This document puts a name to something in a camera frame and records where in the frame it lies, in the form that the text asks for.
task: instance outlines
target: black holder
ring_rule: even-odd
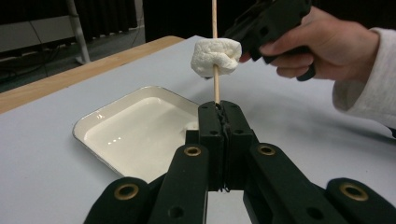
[[[224,34],[224,38],[238,41],[242,52],[248,52],[256,62],[263,58],[270,63],[277,56],[263,56],[259,52],[261,45],[276,41],[287,31],[300,25],[301,19],[311,10],[311,0],[261,0],[257,1],[245,13],[239,16],[232,27]],[[284,54],[301,54],[310,52],[309,47],[301,46]],[[306,81],[315,76],[315,66],[311,64],[308,71],[297,77]]]
[[[150,184],[111,183],[84,223],[205,223],[207,193],[243,190],[252,223],[396,223],[396,209],[364,184],[311,183],[279,148],[260,143],[231,102],[198,108],[199,131],[186,132],[169,170]]]

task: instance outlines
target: gray tabletop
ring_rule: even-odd
[[[138,61],[0,115],[0,222],[82,223],[120,178],[73,134],[75,123],[146,86],[196,104],[213,101],[212,80],[190,68],[194,36]],[[278,77],[263,62],[220,77],[220,98],[241,106],[259,140],[285,151],[313,183],[359,180],[396,205],[396,143],[387,128],[332,106],[332,82]],[[242,192],[209,193],[207,223],[249,223]]]

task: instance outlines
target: wooden stick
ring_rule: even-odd
[[[212,32],[213,38],[218,38],[218,4],[216,0],[212,0]],[[213,80],[215,87],[215,103],[220,103],[220,94],[219,94],[219,67],[214,64],[213,65]]]

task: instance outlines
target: hand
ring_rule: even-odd
[[[375,63],[379,35],[352,21],[341,21],[312,7],[302,24],[282,35],[277,41],[261,46],[263,55],[279,55],[299,46],[312,53],[281,55],[271,62],[282,77],[303,75],[311,63],[315,78],[358,80],[367,82]],[[245,54],[243,63],[249,59]]]

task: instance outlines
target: white dish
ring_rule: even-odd
[[[161,87],[134,91],[80,119],[73,135],[123,176],[151,182],[167,172],[198,105]]]

